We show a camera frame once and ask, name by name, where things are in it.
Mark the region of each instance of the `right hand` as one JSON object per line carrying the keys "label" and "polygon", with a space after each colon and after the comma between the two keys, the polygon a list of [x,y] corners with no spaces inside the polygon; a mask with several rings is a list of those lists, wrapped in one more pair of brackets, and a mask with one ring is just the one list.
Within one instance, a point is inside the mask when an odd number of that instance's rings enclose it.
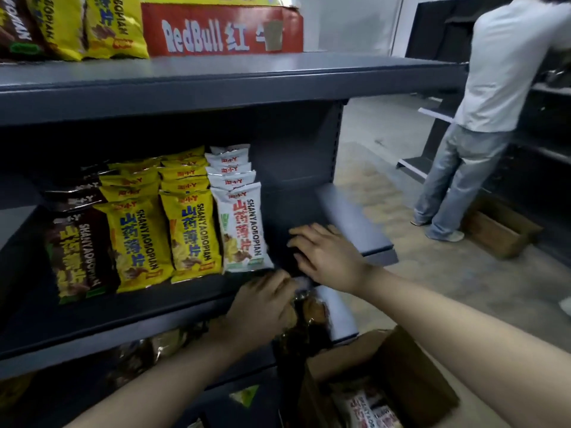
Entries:
{"label": "right hand", "polygon": [[304,225],[289,230],[295,236],[288,242],[295,253],[299,270],[318,284],[344,293],[355,294],[373,266],[333,225]]}

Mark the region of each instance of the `jeans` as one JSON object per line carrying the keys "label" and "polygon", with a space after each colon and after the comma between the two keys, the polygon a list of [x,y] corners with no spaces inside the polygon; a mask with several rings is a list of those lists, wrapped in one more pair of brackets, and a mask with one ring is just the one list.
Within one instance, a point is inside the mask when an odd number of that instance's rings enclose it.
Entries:
{"label": "jeans", "polygon": [[426,230],[428,237],[445,240],[460,228],[510,136],[510,132],[472,132],[456,124],[448,128],[415,207],[416,223],[432,221]]}

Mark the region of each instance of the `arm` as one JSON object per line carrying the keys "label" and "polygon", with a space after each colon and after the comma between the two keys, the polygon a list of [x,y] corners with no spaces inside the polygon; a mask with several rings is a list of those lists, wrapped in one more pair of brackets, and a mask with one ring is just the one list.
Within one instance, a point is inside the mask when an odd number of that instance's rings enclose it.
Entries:
{"label": "arm", "polygon": [[339,232],[291,230],[299,268],[384,311],[516,427],[567,427],[571,355],[496,318],[368,265]]}
{"label": "arm", "polygon": [[162,361],[68,424],[68,428],[168,428],[209,383],[287,322],[296,286],[282,270],[244,285],[219,327]]}

